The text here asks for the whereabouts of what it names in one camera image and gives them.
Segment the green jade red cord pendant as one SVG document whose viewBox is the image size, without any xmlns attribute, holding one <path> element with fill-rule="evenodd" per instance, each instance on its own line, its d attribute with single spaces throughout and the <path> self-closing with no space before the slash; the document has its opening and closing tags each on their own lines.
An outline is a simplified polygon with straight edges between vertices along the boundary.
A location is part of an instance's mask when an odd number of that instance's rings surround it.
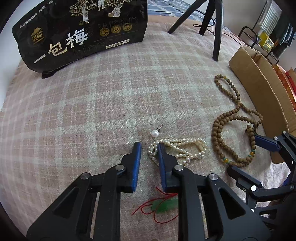
<svg viewBox="0 0 296 241">
<path fill-rule="evenodd" d="M 165 193 L 159 187 L 156 187 L 156 190 L 160 196 L 142 203 L 132 212 L 132 215 L 140 212 L 142 215 L 151 216 L 153 221 L 160 225 L 176 220 L 179 216 L 177 214 L 178 193 Z"/>
</svg>

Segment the pearl earring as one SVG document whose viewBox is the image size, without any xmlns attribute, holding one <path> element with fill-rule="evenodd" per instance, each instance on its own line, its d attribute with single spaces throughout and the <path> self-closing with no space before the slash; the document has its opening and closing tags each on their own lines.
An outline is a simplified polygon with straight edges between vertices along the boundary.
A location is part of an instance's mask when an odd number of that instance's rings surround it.
<svg viewBox="0 0 296 241">
<path fill-rule="evenodd" d="M 159 126 L 158 128 L 156 128 L 155 130 L 151 131 L 151 136 L 153 138 L 157 138 L 159 136 L 160 130 L 163 127 L 163 125 Z"/>
</svg>

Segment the brown cardboard box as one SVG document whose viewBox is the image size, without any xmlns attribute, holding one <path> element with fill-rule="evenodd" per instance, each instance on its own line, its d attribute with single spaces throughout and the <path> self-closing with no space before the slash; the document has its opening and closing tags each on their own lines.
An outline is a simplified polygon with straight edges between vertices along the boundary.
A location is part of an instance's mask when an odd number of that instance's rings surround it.
<svg viewBox="0 0 296 241">
<path fill-rule="evenodd" d="M 244 86 L 255 109 L 263 115 L 266 136 L 274 138 L 283 131 L 295 136 L 295 110 L 273 66 L 259 52 L 241 46 L 229 67 Z"/>
</svg>

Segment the orange covered table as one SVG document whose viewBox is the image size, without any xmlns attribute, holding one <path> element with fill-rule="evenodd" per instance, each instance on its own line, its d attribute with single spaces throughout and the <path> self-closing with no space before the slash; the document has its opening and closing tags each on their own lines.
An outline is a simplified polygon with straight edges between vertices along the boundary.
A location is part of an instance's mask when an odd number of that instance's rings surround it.
<svg viewBox="0 0 296 241">
<path fill-rule="evenodd" d="M 280 65 L 278 64 L 273 64 L 273 68 L 276 72 L 276 74 L 278 75 L 283 87 L 285 88 L 287 94 L 288 94 L 288 97 L 290 98 L 291 100 L 291 103 L 293 105 L 293 109 L 295 110 L 295 101 L 296 101 L 296 98 L 295 98 L 295 93 L 293 92 L 293 88 L 286 76 L 286 72 Z"/>
</svg>

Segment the stacked boxes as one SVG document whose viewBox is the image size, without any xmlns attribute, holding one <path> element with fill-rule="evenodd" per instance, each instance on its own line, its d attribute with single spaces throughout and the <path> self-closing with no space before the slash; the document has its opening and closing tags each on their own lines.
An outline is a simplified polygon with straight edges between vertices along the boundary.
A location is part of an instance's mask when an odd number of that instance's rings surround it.
<svg viewBox="0 0 296 241">
<path fill-rule="evenodd" d="M 286 74 L 286 76 L 293 88 L 293 92 L 296 93 L 296 73 L 295 73 L 295 70 L 290 68 L 285 74 Z"/>
</svg>

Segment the pink plaid blanket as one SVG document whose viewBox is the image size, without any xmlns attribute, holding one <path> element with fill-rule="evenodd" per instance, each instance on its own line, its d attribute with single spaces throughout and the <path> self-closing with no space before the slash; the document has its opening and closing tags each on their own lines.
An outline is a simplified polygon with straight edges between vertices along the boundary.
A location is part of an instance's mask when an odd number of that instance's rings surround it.
<svg viewBox="0 0 296 241">
<path fill-rule="evenodd" d="M 120 195 L 120 240 L 179 240 L 179 218 L 160 225 L 132 215 L 160 196 L 156 187 L 163 191 L 159 144 L 193 173 L 216 174 L 245 204 L 247 193 L 228 167 L 264 187 L 270 174 L 286 177 L 283 161 L 255 144 L 254 134 L 266 136 L 263 115 L 229 67 L 242 45 L 223 38 L 216 62 L 208 51 L 212 35 L 199 35 L 190 21 L 169 34 L 173 23 L 151 16 L 143 41 L 93 54 L 46 79 L 19 65 L 1 111 L 1 204 L 26 240 L 77 177 L 120 164 L 135 142 L 142 146 L 137 187 Z"/>
</svg>

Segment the yellow box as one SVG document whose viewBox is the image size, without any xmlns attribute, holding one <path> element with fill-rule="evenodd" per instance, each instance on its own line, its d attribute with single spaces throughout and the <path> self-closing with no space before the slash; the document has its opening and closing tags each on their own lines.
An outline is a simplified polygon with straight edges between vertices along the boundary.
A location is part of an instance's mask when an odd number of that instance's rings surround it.
<svg viewBox="0 0 296 241">
<path fill-rule="evenodd" d="M 259 36 L 260 41 L 259 41 L 259 45 L 267 52 L 269 53 L 273 46 L 274 46 L 274 42 L 269 38 L 269 35 L 267 35 L 266 32 L 262 32 Z"/>
</svg>

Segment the dark hanging clothes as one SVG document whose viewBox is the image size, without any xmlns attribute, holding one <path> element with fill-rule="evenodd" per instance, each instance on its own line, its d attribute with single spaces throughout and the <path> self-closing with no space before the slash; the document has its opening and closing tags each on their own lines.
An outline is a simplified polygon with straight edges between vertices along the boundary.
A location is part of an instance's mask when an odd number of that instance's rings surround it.
<svg viewBox="0 0 296 241">
<path fill-rule="evenodd" d="M 290 22 L 278 21 L 269 37 L 274 42 L 271 52 L 279 59 L 295 40 L 295 30 Z"/>
</svg>

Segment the black clothes rack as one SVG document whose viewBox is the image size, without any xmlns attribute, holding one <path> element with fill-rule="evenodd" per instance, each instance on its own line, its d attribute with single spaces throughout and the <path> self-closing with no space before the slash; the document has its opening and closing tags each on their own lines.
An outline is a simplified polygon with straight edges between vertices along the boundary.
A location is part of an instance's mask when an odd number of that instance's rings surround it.
<svg viewBox="0 0 296 241">
<path fill-rule="evenodd" d="M 254 49 L 257 49 L 258 51 L 261 51 L 263 55 L 267 58 L 270 64 L 272 63 L 279 63 L 280 59 L 276 58 L 273 53 L 270 51 L 267 53 L 260 45 L 260 34 L 263 32 L 263 30 L 260 28 L 261 19 L 263 16 L 264 8 L 267 4 L 267 1 L 265 1 L 264 7 L 261 10 L 261 13 L 259 14 L 258 19 L 255 21 L 255 24 L 252 27 L 244 26 L 239 34 L 238 37 L 240 37 L 246 45 L 249 47 L 252 47 Z"/>
</svg>

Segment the striped hanging cloth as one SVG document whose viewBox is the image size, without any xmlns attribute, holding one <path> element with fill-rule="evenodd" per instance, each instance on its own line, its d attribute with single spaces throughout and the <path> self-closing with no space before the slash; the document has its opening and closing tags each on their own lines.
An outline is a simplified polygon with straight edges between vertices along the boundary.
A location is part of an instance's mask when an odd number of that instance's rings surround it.
<svg viewBox="0 0 296 241">
<path fill-rule="evenodd" d="M 260 28 L 267 34 L 270 35 L 276 27 L 282 10 L 275 1 L 267 1 L 267 4 L 263 11 Z"/>
</svg>

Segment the black tripod stand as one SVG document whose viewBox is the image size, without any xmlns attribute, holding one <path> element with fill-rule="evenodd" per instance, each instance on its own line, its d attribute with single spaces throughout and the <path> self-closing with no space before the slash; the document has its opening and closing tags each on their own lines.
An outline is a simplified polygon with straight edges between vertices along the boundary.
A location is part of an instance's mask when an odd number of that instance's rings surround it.
<svg viewBox="0 0 296 241">
<path fill-rule="evenodd" d="M 196 0 L 173 24 L 173 26 L 168 30 L 168 33 L 173 33 L 191 14 L 196 11 L 206 0 Z M 222 37 L 222 28 L 223 28 L 223 14 L 224 7 L 222 0 L 209 0 L 206 13 L 204 15 L 199 34 L 204 35 L 206 32 L 212 16 L 215 14 L 215 38 L 214 38 L 214 49 L 213 49 L 213 60 L 218 61 L 221 37 Z"/>
</svg>

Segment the blue patterned bed sheet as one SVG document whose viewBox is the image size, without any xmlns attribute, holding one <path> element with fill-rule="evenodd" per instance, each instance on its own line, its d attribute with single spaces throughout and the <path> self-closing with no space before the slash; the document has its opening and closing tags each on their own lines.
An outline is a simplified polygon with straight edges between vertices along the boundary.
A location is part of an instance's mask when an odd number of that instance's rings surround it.
<svg viewBox="0 0 296 241">
<path fill-rule="evenodd" d="M 185 1 L 153 1 L 150 0 L 148 4 L 148 14 L 158 16 L 174 16 L 180 17 L 191 4 Z"/>
</svg>

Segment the black snack bag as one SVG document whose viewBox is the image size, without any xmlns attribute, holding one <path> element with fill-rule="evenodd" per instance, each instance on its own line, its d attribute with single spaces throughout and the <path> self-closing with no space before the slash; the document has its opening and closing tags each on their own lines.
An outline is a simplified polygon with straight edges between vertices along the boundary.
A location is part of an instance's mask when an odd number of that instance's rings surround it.
<svg viewBox="0 0 296 241">
<path fill-rule="evenodd" d="M 147 1 L 42 1 L 12 28 L 26 66 L 43 78 L 114 47 L 141 42 Z"/>
</svg>

